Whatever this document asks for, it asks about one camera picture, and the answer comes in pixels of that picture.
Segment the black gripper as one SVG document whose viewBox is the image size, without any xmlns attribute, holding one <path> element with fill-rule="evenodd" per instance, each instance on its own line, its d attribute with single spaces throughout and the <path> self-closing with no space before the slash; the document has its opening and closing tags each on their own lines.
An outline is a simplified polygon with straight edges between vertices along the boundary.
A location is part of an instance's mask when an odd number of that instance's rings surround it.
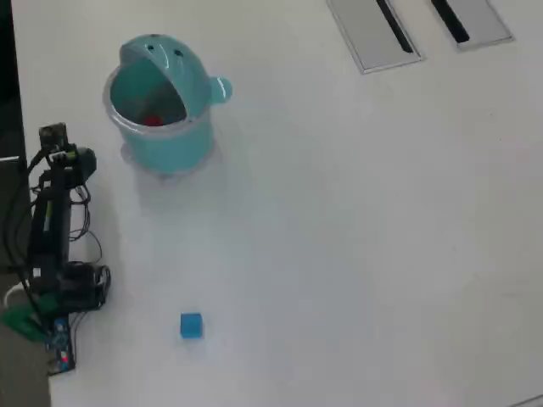
<svg viewBox="0 0 543 407">
<path fill-rule="evenodd" d="M 56 146 L 45 153 L 50 170 L 75 170 L 74 183 L 85 184 L 97 169 L 97 157 L 91 148 L 78 148 L 75 144 Z"/>
</svg>

